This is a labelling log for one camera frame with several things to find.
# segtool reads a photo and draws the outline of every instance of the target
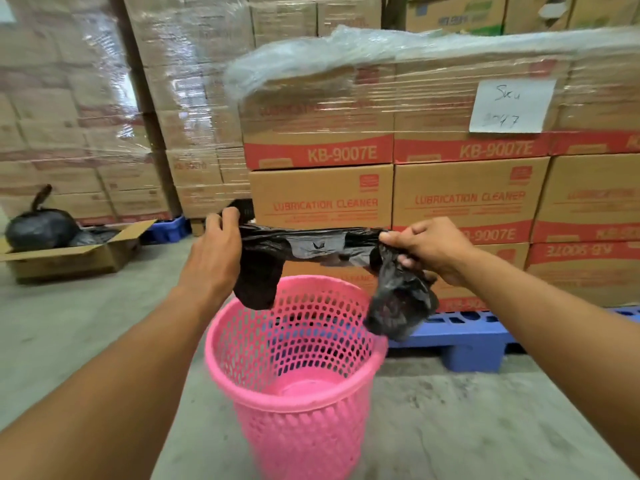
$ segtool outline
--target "open cardboard box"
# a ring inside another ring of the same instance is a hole
[[[0,239],[0,262],[11,269],[18,283],[37,283],[117,273],[140,247],[140,235],[155,220],[109,226],[120,233],[109,242],[93,246],[14,253],[5,238]]]

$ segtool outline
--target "right hand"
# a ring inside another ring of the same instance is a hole
[[[448,217],[418,222],[402,232],[383,232],[380,241],[411,253],[398,258],[403,266],[434,271],[452,286],[466,286],[461,266],[479,252]]]

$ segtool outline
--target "left hand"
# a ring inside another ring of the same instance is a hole
[[[205,233],[191,247],[180,274],[178,288],[195,293],[205,306],[224,301],[236,285],[242,254],[239,219],[235,207],[224,209],[222,218],[217,214],[207,217]]]

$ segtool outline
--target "hand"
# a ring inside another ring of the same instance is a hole
[[[407,227],[402,232],[383,232],[380,241],[409,251],[398,262],[419,271],[434,271],[452,286],[466,286],[461,265],[478,251],[448,217],[436,217]]]
[[[204,306],[224,301],[236,285],[242,254],[239,219],[235,207],[224,209],[222,218],[217,214],[207,217],[205,233],[193,243],[180,274],[178,288],[195,294]]]

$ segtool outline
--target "tied black garbage bag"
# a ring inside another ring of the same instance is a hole
[[[14,252],[64,248],[80,232],[68,212],[43,208],[51,190],[51,185],[44,186],[33,199],[31,210],[14,217],[7,225],[4,236]]]
[[[364,325],[376,335],[403,341],[436,311],[433,282],[400,266],[405,251],[382,244],[382,229],[286,230],[241,225],[243,251],[236,297],[247,308],[269,310],[285,261],[368,267],[378,276]]]

